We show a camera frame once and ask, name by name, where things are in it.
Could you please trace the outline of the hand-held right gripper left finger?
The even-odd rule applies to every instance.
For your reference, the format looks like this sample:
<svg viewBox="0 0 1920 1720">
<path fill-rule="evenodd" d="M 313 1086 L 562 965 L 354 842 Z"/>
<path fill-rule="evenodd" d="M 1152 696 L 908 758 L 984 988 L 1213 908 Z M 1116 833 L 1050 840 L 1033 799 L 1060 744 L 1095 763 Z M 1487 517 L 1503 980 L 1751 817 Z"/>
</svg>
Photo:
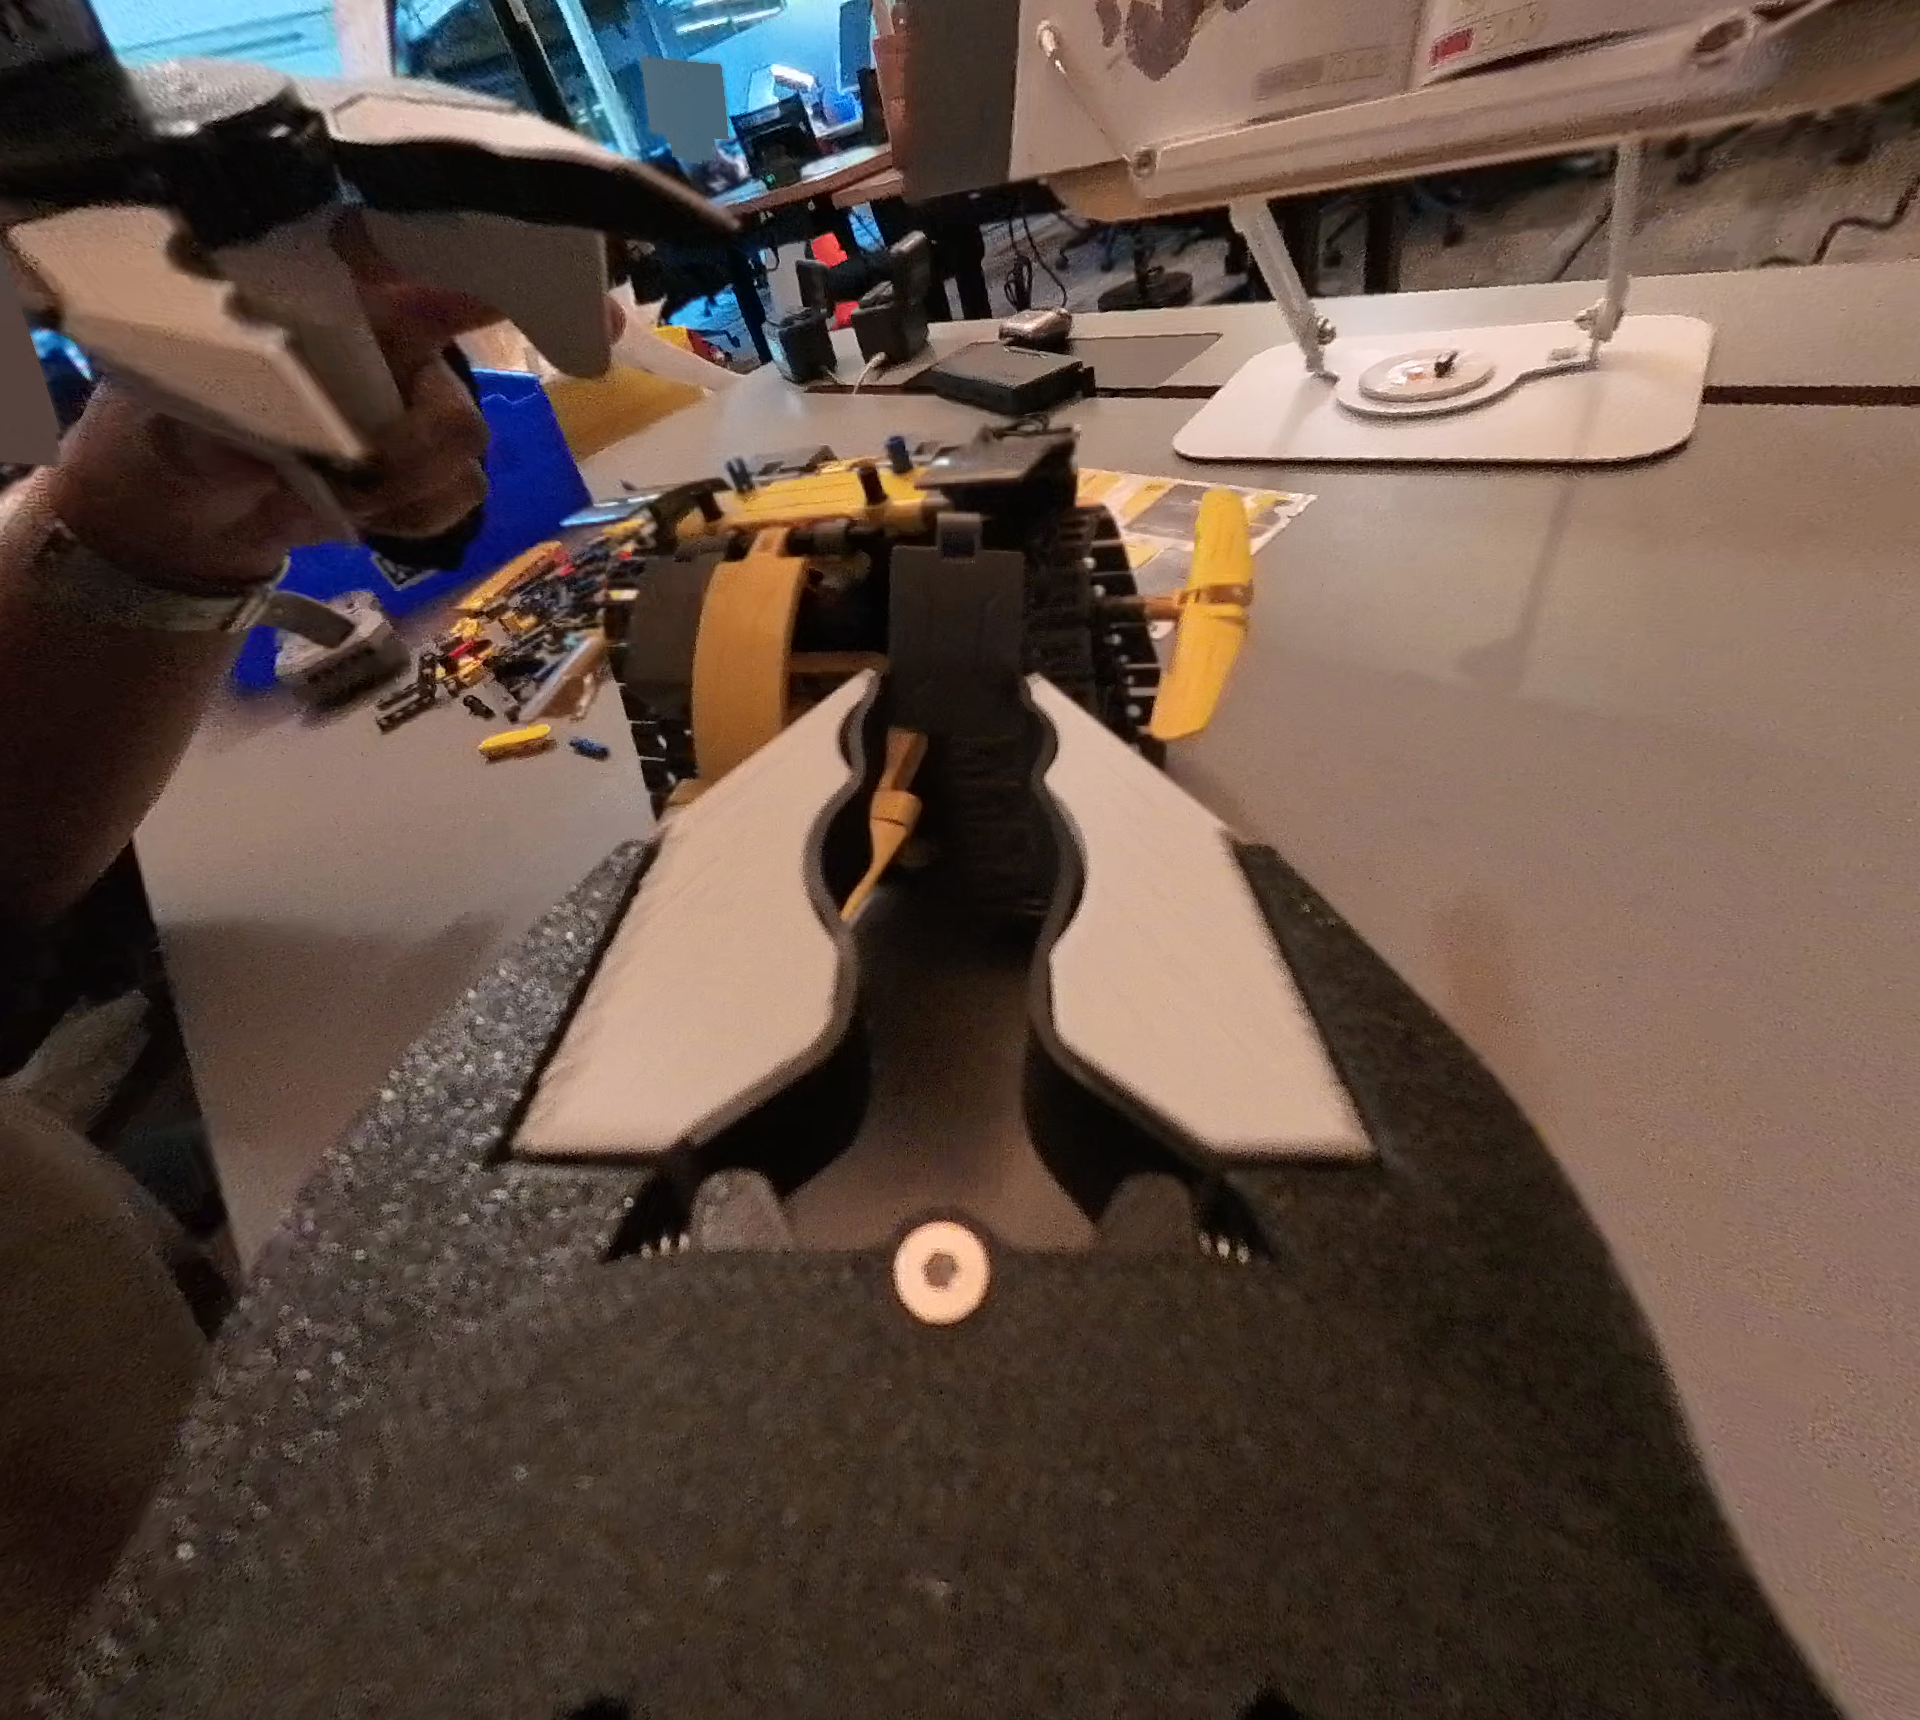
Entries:
<svg viewBox="0 0 1920 1720">
<path fill-rule="evenodd" d="M 521 1164 L 754 1171 L 781 1201 L 867 1107 L 856 947 L 826 868 L 867 777 L 860 671 L 669 814 L 506 1135 Z"/>
</svg>

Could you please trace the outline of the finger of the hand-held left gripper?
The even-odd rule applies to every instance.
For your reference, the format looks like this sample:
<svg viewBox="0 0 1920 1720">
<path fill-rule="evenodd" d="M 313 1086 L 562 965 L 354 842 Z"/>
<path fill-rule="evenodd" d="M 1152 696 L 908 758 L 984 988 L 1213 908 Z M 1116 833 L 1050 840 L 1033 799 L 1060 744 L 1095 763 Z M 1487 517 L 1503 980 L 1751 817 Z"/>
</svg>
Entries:
<svg viewBox="0 0 1920 1720">
<path fill-rule="evenodd" d="M 325 83 L 337 169 L 389 216 L 488 216 L 649 243 L 720 243 L 732 216 L 569 126 L 438 83 Z"/>
<path fill-rule="evenodd" d="M 360 218 L 399 275 L 480 306 L 484 323 L 510 323 L 553 369 L 584 380 L 611 369 L 611 264 L 597 229 L 483 209 L 366 206 Z"/>
</svg>

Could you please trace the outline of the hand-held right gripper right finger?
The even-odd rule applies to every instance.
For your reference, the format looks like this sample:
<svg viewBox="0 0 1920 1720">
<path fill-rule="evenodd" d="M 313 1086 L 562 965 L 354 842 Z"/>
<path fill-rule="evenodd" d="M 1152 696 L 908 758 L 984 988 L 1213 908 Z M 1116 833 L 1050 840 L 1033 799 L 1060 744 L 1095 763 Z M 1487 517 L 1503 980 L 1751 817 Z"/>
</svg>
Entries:
<svg viewBox="0 0 1920 1720">
<path fill-rule="evenodd" d="M 1381 1166 L 1263 898 L 1271 863 L 1048 677 L 1025 684 L 1057 878 L 1028 980 L 1026 1130 L 1088 1217 L 1124 1181 Z"/>
</svg>

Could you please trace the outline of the yellow black toy tracked vehicle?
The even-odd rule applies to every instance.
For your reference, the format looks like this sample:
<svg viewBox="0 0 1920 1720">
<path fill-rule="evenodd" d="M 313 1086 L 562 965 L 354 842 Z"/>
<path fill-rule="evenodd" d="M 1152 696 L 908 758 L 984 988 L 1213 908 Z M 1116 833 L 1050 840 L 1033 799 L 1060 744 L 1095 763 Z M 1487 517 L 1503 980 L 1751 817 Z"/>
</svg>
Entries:
<svg viewBox="0 0 1920 1720">
<path fill-rule="evenodd" d="M 685 713 L 635 716 L 618 679 L 655 810 L 703 795 L 840 684 L 874 671 L 870 860 L 839 869 L 843 914 L 927 844 L 980 911 L 1037 924 L 1059 868 L 1034 797 L 1040 733 L 1028 700 L 1012 738 L 931 740 L 893 723 L 895 547 L 931 544 L 943 510 L 978 513 L 990 546 L 1026 559 L 1023 688 L 1057 684 L 1152 763 L 1214 718 L 1255 602 L 1256 554 L 1228 491 L 1202 501 L 1187 581 L 1152 590 L 1111 513 L 1080 500 L 1083 468 L 1077 428 L 1033 415 L 956 441 L 893 436 L 879 455 L 732 459 L 723 482 L 651 495 L 652 537 L 611 599 L 618 661 L 647 563 L 714 565 Z"/>
</svg>

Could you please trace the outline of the person's left forearm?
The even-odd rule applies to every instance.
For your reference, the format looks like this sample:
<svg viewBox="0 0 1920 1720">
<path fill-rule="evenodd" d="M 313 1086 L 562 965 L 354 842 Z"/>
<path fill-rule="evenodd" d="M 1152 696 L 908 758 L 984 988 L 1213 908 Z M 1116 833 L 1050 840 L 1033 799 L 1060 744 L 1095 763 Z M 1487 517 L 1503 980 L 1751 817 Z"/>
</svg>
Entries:
<svg viewBox="0 0 1920 1720">
<path fill-rule="evenodd" d="M 3 922 L 45 932 L 132 842 L 238 635 L 97 626 L 47 599 L 30 559 L 52 517 L 39 468 L 4 491 Z"/>
</svg>

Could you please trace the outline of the person's left hand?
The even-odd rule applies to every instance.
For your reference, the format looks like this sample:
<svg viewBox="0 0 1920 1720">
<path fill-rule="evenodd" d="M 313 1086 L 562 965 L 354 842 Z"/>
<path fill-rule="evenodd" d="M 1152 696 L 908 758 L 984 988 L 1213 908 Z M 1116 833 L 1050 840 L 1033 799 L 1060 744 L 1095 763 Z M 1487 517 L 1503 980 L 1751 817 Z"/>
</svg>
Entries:
<svg viewBox="0 0 1920 1720">
<path fill-rule="evenodd" d="M 338 531 L 392 541 L 456 531 L 484 505 L 491 436 L 446 349 L 496 313 L 472 294 L 410 281 L 365 284 L 362 301 L 401 412 L 337 493 L 338 517 L 276 465 L 158 412 L 117 377 L 64 436 L 47 505 L 120 571 L 183 593 L 260 584 L 295 549 Z"/>
</svg>

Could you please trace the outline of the yellow box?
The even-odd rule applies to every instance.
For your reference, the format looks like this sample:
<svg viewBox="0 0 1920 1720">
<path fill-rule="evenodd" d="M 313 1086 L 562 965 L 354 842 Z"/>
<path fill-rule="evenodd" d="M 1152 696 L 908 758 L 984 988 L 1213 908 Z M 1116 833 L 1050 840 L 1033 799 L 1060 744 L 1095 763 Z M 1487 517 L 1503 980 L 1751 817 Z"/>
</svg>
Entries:
<svg viewBox="0 0 1920 1720">
<path fill-rule="evenodd" d="M 615 364 L 595 377 L 550 369 L 540 388 L 575 459 L 590 459 L 711 396 Z"/>
</svg>

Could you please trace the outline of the blue storage bin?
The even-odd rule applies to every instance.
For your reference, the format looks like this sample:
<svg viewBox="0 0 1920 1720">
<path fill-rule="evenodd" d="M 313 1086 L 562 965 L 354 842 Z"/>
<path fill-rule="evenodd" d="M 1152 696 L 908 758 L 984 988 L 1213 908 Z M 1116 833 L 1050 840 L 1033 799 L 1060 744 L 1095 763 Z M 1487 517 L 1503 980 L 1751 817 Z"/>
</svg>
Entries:
<svg viewBox="0 0 1920 1720">
<path fill-rule="evenodd" d="M 554 537 L 564 517 L 589 505 L 589 485 L 536 377 L 472 367 L 458 348 L 446 359 L 462 372 L 491 433 L 488 498 L 458 559 L 421 567 L 365 541 L 317 541 L 291 554 L 283 590 L 325 604 L 357 592 L 372 593 L 401 624 L 450 604 L 484 575 Z"/>
</svg>

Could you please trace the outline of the yellow long panel brick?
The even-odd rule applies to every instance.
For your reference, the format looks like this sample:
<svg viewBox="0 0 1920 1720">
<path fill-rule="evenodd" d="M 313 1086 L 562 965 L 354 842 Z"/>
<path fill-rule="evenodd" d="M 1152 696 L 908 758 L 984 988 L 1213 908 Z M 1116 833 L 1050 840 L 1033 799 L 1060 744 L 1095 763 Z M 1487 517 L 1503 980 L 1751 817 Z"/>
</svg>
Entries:
<svg viewBox="0 0 1920 1720">
<path fill-rule="evenodd" d="M 460 617 L 491 617 L 502 607 L 514 607 L 516 596 L 549 579 L 566 559 L 566 546 L 559 537 L 527 547 L 491 575 L 472 584 L 454 604 Z"/>
</svg>

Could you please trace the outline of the pile of small bricks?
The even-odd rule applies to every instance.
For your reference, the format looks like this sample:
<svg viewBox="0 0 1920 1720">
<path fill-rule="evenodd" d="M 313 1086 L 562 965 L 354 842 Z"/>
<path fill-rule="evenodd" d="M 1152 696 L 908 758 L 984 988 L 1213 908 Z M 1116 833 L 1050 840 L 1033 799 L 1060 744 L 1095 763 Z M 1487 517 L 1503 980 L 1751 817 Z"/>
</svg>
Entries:
<svg viewBox="0 0 1920 1720">
<path fill-rule="evenodd" d="M 553 535 L 564 541 L 566 559 L 518 592 L 512 607 L 462 617 L 462 593 L 454 599 L 444 628 L 377 696 L 377 731 L 395 733 L 442 703 L 480 722 L 521 723 L 564 673 L 595 673 L 607 661 L 612 593 L 652 535 L 655 507 L 637 493 L 572 513 Z"/>
</svg>

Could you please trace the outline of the grey battery box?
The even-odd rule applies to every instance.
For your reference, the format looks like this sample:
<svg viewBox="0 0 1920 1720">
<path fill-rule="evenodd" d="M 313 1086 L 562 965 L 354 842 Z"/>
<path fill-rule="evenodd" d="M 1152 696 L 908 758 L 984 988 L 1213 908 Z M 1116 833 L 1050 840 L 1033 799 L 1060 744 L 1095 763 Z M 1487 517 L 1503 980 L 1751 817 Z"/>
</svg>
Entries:
<svg viewBox="0 0 1920 1720">
<path fill-rule="evenodd" d="M 407 642 L 371 587 L 331 599 L 278 587 L 262 622 L 276 633 L 276 688 L 315 712 L 342 706 L 413 667 Z"/>
</svg>

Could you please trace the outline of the white wristband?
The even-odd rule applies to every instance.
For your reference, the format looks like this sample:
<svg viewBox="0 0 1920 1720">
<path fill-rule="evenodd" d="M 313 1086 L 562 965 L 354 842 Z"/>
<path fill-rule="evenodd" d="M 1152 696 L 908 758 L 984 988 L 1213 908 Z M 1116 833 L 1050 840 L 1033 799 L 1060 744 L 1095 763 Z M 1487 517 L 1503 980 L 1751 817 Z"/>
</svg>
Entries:
<svg viewBox="0 0 1920 1720">
<path fill-rule="evenodd" d="M 59 517 L 45 523 L 29 569 L 47 604 L 125 631 L 241 637 L 268 624 L 283 599 L 276 579 L 216 592 L 147 579 L 84 544 Z"/>
</svg>

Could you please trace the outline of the yellow grey sticker sheet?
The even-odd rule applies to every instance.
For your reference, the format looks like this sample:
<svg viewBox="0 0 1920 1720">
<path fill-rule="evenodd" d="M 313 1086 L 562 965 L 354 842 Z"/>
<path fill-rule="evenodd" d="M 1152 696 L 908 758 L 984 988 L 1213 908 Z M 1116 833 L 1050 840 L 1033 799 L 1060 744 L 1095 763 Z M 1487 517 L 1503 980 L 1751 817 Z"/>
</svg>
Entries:
<svg viewBox="0 0 1920 1720">
<path fill-rule="evenodd" d="M 1077 493 L 1105 507 L 1116 523 L 1129 565 L 1156 593 L 1183 586 L 1190 573 L 1201 507 L 1213 491 L 1226 491 L 1244 510 L 1250 552 L 1260 552 L 1315 501 L 1317 493 L 1250 483 L 1217 483 L 1113 468 L 1080 468 Z"/>
</svg>

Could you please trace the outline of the black power bank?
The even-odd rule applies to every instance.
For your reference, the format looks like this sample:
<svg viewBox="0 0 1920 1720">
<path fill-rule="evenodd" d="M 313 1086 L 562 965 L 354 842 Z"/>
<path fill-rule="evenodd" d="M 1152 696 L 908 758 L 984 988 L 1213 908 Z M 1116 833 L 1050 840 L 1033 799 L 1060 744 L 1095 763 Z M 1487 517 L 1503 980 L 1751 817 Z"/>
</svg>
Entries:
<svg viewBox="0 0 1920 1720">
<path fill-rule="evenodd" d="M 907 389 L 1023 420 L 1092 397 L 1096 376 L 1090 364 L 1068 349 L 980 340 L 938 356 L 914 373 Z"/>
</svg>

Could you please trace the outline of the white book stand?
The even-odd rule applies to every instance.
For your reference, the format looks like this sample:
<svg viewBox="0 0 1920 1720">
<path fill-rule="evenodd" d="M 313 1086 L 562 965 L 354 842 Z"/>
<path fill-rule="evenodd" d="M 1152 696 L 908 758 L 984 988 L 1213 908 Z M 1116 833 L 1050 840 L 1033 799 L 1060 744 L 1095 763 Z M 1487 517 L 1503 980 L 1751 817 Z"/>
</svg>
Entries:
<svg viewBox="0 0 1920 1720">
<path fill-rule="evenodd" d="M 1139 202 L 1226 202 L 1285 323 L 1173 438 L 1202 465 L 1605 468 L 1695 436 L 1717 345 L 1700 316 L 1628 308 L 1648 146 L 1708 124 L 1769 124 L 1877 99 L 1917 77 L 1917 0 L 1802 0 L 1717 9 L 1619 41 L 1553 51 L 1384 99 L 1134 144 L 1059 21 L 1030 44 L 1116 157 Z M 1560 318 L 1446 323 L 1353 340 L 1311 297 L 1273 202 L 1550 151 L 1610 148 L 1598 294 Z M 1456 349 L 1416 389 L 1407 357 Z"/>
</svg>

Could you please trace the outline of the person's brown clothing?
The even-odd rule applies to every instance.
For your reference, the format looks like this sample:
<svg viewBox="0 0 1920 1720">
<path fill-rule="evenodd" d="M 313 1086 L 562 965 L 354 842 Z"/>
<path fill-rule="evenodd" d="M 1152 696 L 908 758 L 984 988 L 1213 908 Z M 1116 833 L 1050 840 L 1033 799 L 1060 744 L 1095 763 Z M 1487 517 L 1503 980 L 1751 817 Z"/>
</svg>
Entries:
<svg viewBox="0 0 1920 1720">
<path fill-rule="evenodd" d="M 132 972 L 144 893 L 122 848 L 50 917 L 4 917 L 3 1697 L 30 1716 L 138 1532 L 207 1357 L 174 1217 L 90 1138 L 99 1107 L 22 1076 Z"/>
</svg>

